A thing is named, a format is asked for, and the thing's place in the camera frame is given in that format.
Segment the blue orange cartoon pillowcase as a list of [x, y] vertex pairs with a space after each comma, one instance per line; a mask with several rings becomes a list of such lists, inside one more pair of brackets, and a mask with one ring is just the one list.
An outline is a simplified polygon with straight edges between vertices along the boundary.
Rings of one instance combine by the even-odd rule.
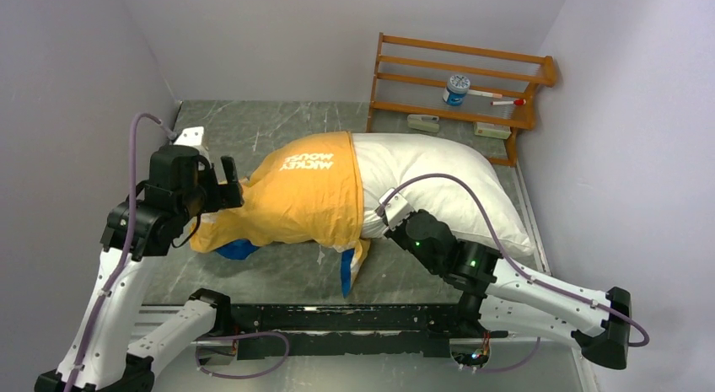
[[362, 235], [364, 197], [357, 161], [349, 132], [290, 142], [241, 181], [242, 207], [202, 215], [191, 248], [207, 253], [236, 240], [255, 247], [313, 240], [341, 252], [341, 291], [349, 295], [370, 247]]

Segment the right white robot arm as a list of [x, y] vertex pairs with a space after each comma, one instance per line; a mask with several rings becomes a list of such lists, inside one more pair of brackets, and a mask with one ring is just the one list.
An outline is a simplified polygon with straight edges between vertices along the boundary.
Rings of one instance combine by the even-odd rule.
[[382, 221], [385, 237], [461, 291], [454, 322], [462, 335], [531, 334], [575, 347], [601, 367], [626, 368], [632, 327], [627, 290], [591, 290], [510, 264], [493, 248], [455, 238], [424, 210]]

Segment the white pillow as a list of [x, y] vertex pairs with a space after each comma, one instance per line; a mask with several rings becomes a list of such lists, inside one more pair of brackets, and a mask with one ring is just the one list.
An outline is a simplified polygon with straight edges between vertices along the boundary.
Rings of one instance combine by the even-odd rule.
[[535, 246], [494, 168], [474, 148], [409, 133], [355, 133], [352, 141], [363, 184], [364, 238], [377, 239], [385, 229], [375, 213], [383, 196], [419, 177], [400, 195], [414, 209], [424, 209], [446, 223], [457, 239], [493, 247], [487, 228], [492, 225], [511, 257], [534, 253]]

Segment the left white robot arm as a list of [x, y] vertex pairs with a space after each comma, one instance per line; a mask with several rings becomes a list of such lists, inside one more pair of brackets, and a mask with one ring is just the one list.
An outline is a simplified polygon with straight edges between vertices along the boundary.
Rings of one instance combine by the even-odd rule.
[[57, 368], [37, 378], [35, 390], [149, 391], [193, 341], [236, 332], [230, 298], [202, 288], [157, 329], [132, 339], [148, 285], [169, 250], [186, 243], [185, 226], [242, 205], [233, 158], [224, 156], [221, 164], [224, 182], [195, 146], [165, 145], [152, 155], [149, 177], [132, 181], [127, 199], [108, 215], [78, 333]]

